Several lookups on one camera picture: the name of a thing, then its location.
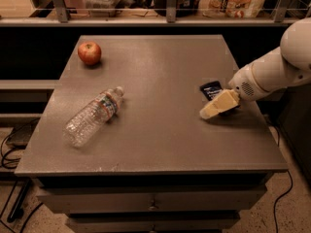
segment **cabinet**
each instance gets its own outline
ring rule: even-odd
[[[77,55],[85,40],[102,48],[94,68]],[[207,102],[199,87],[214,79],[226,87],[236,70],[221,35],[82,36],[16,175],[32,178],[75,232],[229,228],[288,169],[255,102],[199,117]],[[116,85],[125,89],[118,116],[83,149],[63,142],[65,121]]]
[[[290,87],[281,100],[283,110],[277,117],[282,133],[297,159],[304,176],[311,183],[310,123],[311,85]]]

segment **drawer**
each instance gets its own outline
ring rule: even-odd
[[[239,219],[234,212],[106,214],[69,217],[76,233],[93,232],[209,232],[230,228]]]
[[[41,189],[37,196],[56,214],[240,211],[250,209],[265,191],[264,185],[239,189],[68,188]]]

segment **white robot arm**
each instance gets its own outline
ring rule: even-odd
[[[255,101],[273,91],[311,83],[311,18],[295,22],[280,47],[241,68],[229,81],[240,99]]]

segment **apple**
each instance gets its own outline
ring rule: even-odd
[[[78,46],[78,56],[84,64],[95,65],[101,58],[101,48],[93,41],[83,42]]]

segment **bottle label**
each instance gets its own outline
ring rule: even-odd
[[[118,106],[114,102],[111,96],[106,93],[101,93],[99,94],[96,98],[95,101],[98,102],[108,113],[109,117],[112,117],[114,113],[117,112]]]

